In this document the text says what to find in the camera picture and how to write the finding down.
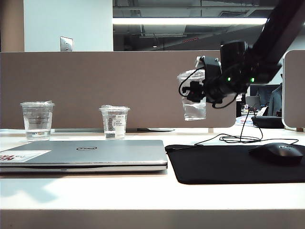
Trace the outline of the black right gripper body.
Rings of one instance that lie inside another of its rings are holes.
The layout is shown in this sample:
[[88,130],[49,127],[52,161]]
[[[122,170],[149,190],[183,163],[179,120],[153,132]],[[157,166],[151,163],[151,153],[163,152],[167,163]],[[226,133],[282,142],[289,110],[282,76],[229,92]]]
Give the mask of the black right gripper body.
[[203,94],[212,104],[222,104],[223,99],[231,95],[235,101],[246,90],[245,80],[240,74],[222,72],[221,68],[205,68]]

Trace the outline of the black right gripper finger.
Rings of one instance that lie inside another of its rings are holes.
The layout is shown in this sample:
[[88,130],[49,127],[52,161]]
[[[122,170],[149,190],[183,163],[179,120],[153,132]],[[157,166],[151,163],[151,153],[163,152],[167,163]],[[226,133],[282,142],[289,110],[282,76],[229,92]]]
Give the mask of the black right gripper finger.
[[191,81],[187,100],[192,102],[200,102],[204,97],[203,85],[199,82]]

